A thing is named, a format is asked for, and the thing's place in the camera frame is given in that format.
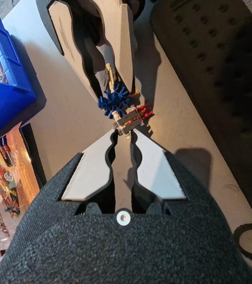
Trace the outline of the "blue plastic bin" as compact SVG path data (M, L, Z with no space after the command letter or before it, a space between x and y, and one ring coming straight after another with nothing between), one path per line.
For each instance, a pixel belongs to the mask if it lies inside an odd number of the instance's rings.
M36 99L14 43L1 18L0 62L8 80L8 84L0 83L1 129Z

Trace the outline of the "black toy tire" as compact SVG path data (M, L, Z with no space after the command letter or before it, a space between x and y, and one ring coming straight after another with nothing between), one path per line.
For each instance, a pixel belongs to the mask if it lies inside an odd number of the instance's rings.
M241 251L241 253L248 259L252 260L252 253L246 251L240 244L240 238L242 234L250 230L252 230L252 223L240 225L239 227L235 229L233 233L233 238L237 244L237 247Z

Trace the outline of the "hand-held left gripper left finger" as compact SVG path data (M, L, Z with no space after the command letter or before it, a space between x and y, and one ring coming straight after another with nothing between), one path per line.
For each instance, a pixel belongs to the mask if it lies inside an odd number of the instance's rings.
M65 184L62 201L77 201L83 208L96 203L103 214L115 212L112 163L117 140L118 130L112 129L82 152Z

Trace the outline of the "grey and red toy model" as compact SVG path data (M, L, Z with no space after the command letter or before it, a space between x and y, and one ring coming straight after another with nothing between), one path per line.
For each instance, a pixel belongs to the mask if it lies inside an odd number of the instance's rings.
M114 84L115 83L123 83L122 79L119 77L116 69L111 67L111 64L106 64L106 78L105 78L105 91L107 88L110 88L110 92L114 92ZM131 138L131 131L138 126L144 125L144 120L148 119L153 115L153 110L149 106L149 104L142 106L135 106L134 98L138 96L140 93L137 89L135 89L134 93L130 93L128 91L128 97L132 99L130 107L126 109L126 115L121 117L117 111L113 112L114 123L113 127L118 131L119 136L126 137L127 140Z

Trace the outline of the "printed toy set bag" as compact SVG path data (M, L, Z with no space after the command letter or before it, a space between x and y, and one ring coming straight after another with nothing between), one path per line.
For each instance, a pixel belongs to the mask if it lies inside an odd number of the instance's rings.
M21 123L0 137L0 251L6 250L39 185L22 138Z

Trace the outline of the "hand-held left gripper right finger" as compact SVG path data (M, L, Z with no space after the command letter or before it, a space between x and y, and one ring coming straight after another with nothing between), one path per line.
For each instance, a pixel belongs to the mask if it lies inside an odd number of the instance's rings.
M136 164L131 190L133 213L145 214L154 203L164 210L166 202L186 200L183 187L166 156L169 152L137 129L132 130L131 135Z

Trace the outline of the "blue snowflake toy connector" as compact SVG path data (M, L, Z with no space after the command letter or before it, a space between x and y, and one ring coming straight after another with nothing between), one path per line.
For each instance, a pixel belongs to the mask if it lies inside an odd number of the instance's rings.
M132 99L128 97L128 91L123 83L114 84L114 92L107 88L104 93L106 97L101 96L98 99L98 108L104 110L104 115L109 119L114 119L113 112L117 111L123 117L126 115L126 109L130 107Z

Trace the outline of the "black perforated board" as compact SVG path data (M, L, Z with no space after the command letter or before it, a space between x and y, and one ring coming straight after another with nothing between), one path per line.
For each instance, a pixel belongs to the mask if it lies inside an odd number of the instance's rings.
M252 207L252 13L243 1L157 1L150 21Z

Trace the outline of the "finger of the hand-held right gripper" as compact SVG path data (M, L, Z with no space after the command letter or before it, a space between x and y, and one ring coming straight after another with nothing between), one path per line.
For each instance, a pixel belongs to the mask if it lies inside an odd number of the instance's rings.
M127 1L93 0L102 19L103 36L110 45L114 64L130 93L135 93L135 44L133 13Z
M63 55L95 102L102 96L96 73L105 70L105 59L85 27L74 19L69 4L54 1L48 12L62 48Z

